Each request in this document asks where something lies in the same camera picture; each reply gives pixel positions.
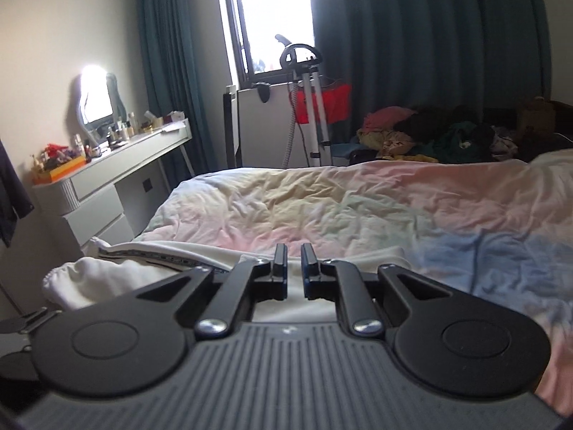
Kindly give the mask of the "white sweatpants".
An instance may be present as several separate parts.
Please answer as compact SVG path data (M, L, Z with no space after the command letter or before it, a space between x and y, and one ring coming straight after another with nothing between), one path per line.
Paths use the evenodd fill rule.
M228 273L240 261L270 259L274 249L260 252L223 249L184 242L131 242L110 245L94 238L86 255L49 271L42 281L45 299L72 311L171 278L196 266ZM288 298L256 305L255 322L323 322L336 319L329 301L308 301L303 294L300 257L288 254Z

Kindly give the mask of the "teal curtain right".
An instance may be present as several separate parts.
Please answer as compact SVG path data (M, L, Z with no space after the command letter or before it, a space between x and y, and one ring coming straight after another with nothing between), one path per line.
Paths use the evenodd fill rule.
M351 87L350 113L333 124L349 141L388 106L475 111L549 96L544 0L311 0L322 74Z

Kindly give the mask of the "dark hanging garment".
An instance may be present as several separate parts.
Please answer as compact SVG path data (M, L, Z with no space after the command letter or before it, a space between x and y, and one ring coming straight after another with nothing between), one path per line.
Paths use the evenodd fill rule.
M34 210L34 205L3 144L0 144L0 199L1 240L5 247L9 248L19 220L29 215Z

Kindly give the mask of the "orange tray with items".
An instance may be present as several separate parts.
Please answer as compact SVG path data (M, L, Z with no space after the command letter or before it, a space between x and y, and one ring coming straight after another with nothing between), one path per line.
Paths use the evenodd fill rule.
M49 144L36 156L32 156L31 168L34 185L57 182L87 164L85 156L65 145Z

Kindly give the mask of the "teal curtain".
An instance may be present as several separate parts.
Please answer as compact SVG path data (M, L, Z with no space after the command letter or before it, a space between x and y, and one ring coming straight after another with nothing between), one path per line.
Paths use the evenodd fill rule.
M150 110L186 114L193 171L217 171L217 156L202 98L191 28L191 0L137 0L138 29Z
M311 0L322 74L351 87L350 113L333 124L349 141L388 106L475 111L549 96L544 0Z

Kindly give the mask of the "red garment on stand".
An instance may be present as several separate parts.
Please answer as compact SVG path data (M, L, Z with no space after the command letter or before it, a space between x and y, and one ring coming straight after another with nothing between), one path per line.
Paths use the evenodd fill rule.
M322 92L325 119L328 124L345 121L351 116L352 87L347 83L336 83ZM295 119L299 124L308 124L308 112L305 94L302 89L292 92L292 105L294 105Z

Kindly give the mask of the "white dressing table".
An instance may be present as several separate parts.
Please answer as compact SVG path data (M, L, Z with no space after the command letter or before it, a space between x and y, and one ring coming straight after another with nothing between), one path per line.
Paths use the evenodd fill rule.
M168 123L56 182L35 185L41 212L64 259L82 257L95 237L116 245L141 234L173 189L163 156L180 152L191 171L184 148L190 140L186 119Z

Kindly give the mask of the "pile of clothes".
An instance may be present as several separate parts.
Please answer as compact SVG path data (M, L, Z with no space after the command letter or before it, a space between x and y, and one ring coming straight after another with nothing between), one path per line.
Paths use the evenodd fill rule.
M536 97L509 108L386 107L366 115L332 153L351 164L382 160L471 164L519 159L572 147L572 106Z

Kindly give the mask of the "teal curtain left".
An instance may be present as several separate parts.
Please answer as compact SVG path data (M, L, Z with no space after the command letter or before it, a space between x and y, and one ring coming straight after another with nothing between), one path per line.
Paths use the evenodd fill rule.
M193 171L217 171L217 156L202 98L191 28L191 0L137 0L138 29L150 110L186 114Z

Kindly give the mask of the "silver tripod stand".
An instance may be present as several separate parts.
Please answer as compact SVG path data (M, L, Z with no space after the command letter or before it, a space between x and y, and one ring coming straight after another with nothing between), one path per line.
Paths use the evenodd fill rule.
M323 62L321 52L308 44L292 43L287 37L276 34L275 39L283 45L280 56L281 69L288 76L288 100L292 106L292 126L302 127L297 115L297 90L302 87L302 103L307 114L310 142L306 143L305 133L301 131L301 141L305 158L310 167L333 164L331 142L327 127L325 106L322 95L322 83L319 79L319 66Z

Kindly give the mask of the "pastel tie-dye duvet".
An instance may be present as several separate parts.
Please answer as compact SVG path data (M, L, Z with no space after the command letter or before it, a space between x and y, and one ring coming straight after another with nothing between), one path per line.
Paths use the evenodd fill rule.
M552 343L539 395L572 412L572 153L529 163L241 168L182 182L144 241L322 258L388 248L423 275L523 312Z

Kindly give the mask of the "window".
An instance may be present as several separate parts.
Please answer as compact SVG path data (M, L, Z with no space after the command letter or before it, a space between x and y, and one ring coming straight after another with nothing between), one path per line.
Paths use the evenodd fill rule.
M281 83L289 44L315 44L311 0L224 0L238 84Z

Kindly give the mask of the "wavy vanity mirror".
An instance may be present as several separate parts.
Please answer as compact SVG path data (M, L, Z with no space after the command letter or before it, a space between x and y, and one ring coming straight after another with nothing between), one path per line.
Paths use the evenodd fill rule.
M98 64L83 66L77 79L77 116L90 141L101 144L109 128L127 119L116 75Z

